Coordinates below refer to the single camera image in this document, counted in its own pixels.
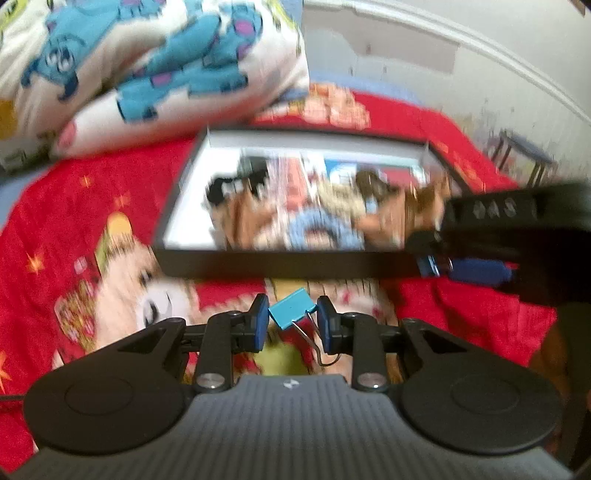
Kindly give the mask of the dark blue binder clip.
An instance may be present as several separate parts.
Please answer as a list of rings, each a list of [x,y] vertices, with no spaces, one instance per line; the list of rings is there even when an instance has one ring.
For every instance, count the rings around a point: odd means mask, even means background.
[[[417,265],[423,278],[449,276],[454,271],[453,261],[441,255],[418,258]]]

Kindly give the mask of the black shallow box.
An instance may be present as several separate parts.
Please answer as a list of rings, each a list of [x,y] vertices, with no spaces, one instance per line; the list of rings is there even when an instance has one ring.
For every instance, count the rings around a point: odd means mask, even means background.
[[[405,241],[469,191],[427,140],[325,129],[209,129],[152,241],[183,278],[359,278],[412,271]]]

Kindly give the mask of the black white-trim scrunchie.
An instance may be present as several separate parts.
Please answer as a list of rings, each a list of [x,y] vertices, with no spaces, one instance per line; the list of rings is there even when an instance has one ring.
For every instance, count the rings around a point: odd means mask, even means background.
[[[249,190],[252,196],[259,197],[259,188],[266,184],[269,170],[266,166],[257,167],[248,173],[238,173],[233,177],[214,177],[206,190],[206,200],[213,207],[221,205],[230,194]]]

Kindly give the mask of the light blue binder clip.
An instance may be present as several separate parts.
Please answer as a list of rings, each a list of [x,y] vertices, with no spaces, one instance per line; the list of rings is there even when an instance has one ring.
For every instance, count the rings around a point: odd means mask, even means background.
[[[318,305],[304,288],[294,290],[283,299],[278,300],[269,308],[270,318],[276,327],[285,331],[297,332],[311,349],[312,358],[322,368],[332,367],[341,359],[335,354],[332,360],[325,360],[325,352],[318,346],[316,337],[321,337],[317,321],[312,317],[318,312]]]

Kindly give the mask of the light blue knitted scrunchie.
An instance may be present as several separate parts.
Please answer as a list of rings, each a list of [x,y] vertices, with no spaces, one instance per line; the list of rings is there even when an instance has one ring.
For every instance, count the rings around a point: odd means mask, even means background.
[[[337,250],[353,251],[365,248],[365,241],[351,223],[321,208],[305,208],[288,222],[287,238],[290,248],[311,249],[308,244],[308,235],[311,233],[327,235]]]

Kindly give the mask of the blue round stool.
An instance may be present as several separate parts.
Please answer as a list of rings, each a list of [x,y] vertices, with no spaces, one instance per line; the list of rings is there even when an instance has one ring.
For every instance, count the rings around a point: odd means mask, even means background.
[[[534,142],[512,130],[502,129],[499,132],[499,140],[491,161],[500,171],[503,171],[513,151],[533,163],[533,169],[527,183],[528,187],[539,186],[544,175],[558,165],[558,162],[550,154]]]

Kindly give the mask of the Monsters Inc white quilt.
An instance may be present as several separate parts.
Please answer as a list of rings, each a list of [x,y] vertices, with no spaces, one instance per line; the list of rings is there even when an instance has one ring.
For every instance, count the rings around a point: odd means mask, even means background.
[[[256,115],[308,89],[300,1],[5,1],[1,171]]]

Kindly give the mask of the red Disney bedspread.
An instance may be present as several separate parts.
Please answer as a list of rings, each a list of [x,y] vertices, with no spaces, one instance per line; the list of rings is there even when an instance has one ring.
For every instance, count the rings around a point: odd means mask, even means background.
[[[366,133],[425,140],[477,190],[511,188],[447,116],[359,90],[315,86],[283,112],[266,112],[261,126],[336,125]],[[33,453],[20,396],[55,367],[90,353],[97,326],[139,309],[140,285],[118,278],[149,267],[148,248],[159,214],[186,161],[192,137],[114,153],[65,160],[34,182],[13,205],[1,232],[1,464],[13,471]],[[195,315],[242,309],[264,293],[276,301],[304,287],[342,310],[365,311],[381,322],[428,321],[521,365],[535,362],[554,309],[514,295],[448,278],[374,282],[198,281]]]

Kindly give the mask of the olive green scrunchie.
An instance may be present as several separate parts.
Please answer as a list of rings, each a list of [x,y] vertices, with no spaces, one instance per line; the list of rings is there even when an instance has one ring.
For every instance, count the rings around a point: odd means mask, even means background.
[[[373,170],[359,170],[356,172],[355,183],[360,194],[366,201],[373,199],[378,203],[397,194],[401,188],[382,180]]]

